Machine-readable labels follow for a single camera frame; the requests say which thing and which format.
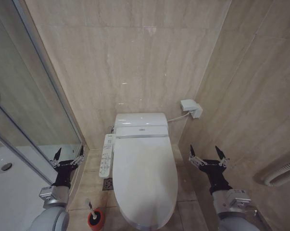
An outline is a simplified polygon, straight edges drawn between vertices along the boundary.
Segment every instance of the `floor drain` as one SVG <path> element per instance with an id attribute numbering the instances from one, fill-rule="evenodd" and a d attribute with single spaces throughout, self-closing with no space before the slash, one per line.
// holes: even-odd
<path id="1" fill-rule="evenodd" d="M 113 178 L 104 179 L 102 191 L 104 191 L 104 190 L 114 190 Z"/>
<path id="2" fill-rule="evenodd" d="M 7 163 L 1 167 L 2 171 L 8 171 L 12 167 L 12 163 Z"/>

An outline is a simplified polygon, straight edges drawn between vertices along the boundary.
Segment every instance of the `floor tile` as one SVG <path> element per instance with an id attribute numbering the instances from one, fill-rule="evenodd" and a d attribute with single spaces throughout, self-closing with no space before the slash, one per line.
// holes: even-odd
<path id="1" fill-rule="evenodd" d="M 106 208 L 104 231 L 137 231 L 121 215 L 118 207 Z"/>
<path id="2" fill-rule="evenodd" d="M 103 179 L 99 177 L 99 172 L 84 172 L 79 184 L 79 192 L 101 191 Z"/>
<path id="3" fill-rule="evenodd" d="M 178 206 L 175 207 L 174 213 L 170 220 L 164 225 L 162 228 L 159 229 L 160 231 L 182 231 L 183 226 L 179 214 Z"/>
<path id="4" fill-rule="evenodd" d="M 178 196 L 177 201 L 197 200 L 191 179 L 185 167 L 177 167 L 178 173 Z"/>
<path id="5" fill-rule="evenodd" d="M 184 231 L 208 231 L 198 201 L 178 202 Z"/>
<path id="6" fill-rule="evenodd" d="M 87 224 L 88 209 L 69 210 L 69 225 L 67 231 L 91 231 Z"/>
<path id="7" fill-rule="evenodd" d="M 89 198 L 93 207 L 105 207 L 107 195 L 107 191 L 77 192 L 69 209 L 86 209 L 85 200 L 87 198 Z"/>
<path id="8" fill-rule="evenodd" d="M 172 145 L 176 166 L 184 166 L 183 158 L 178 145 Z"/>
<path id="9" fill-rule="evenodd" d="M 118 203 L 116 201 L 115 193 L 113 190 L 107 191 L 107 204 L 106 207 L 117 207 Z"/>
<path id="10" fill-rule="evenodd" d="M 101 163 L 102 150 L 89 150 L 85 165 L 85 172 L 99 171 Z"/>

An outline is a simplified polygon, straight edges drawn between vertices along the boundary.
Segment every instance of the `toilet seat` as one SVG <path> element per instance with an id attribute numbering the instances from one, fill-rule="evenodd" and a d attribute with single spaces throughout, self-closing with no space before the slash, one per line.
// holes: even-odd
<path id="1" fill-rule="evenodd" d="M 169 137 L 117 138 L 113 187 L 125 219 L 140 230 L 164 226 L 176 206 L 177 169 Z"/>

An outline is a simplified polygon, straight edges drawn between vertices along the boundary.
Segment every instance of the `red toilet brush holder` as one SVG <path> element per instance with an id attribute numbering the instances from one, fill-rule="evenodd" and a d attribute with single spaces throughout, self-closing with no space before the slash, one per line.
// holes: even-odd
<path id="1" fill-rule="evenodd" d="M 103 228 L 103 225 L 105 222 L 104 214 L 102 213 L 101 209 L 99 209 L 99 208 L 96 208 L 93 211 L 97 217 L 96 217 L 96 219 L 93 219 L 92 213 L 89 213 L 88 219 L 87 219 L 88 225 L 92 231 L 100 231 Z"/>

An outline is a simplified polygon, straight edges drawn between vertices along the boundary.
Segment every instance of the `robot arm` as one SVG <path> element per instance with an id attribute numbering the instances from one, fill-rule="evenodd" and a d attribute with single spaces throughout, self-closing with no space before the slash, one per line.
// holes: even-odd
<path id="1" fill-rule="evenodd" d="M 51 160 L 58 172 L 56 181 L 49 187 L 41 189 L 39 197 L 44 200 L 45 210 L 35 218 L 28 231 L 65 231 L 69 223 L 69 214 L 65 208 L 69 201 L 70 177 L 73 170 L 84 161 L 84 147 L 75 160 L 58 162 L 61 148 Z"/>
<path id="2" fill-rule="evenodd" d="M 220 161 L 200 159 L 191 145 L 189 161 L 208 176 L 214 208 L 220 220 L 219 231 L 259 231 L 245 219 L 245 207 L 251 199 L 245 190 L 234 190 L 229 186 L 223 176 L 229 159 L 217 146 L 215 149 Z"/>

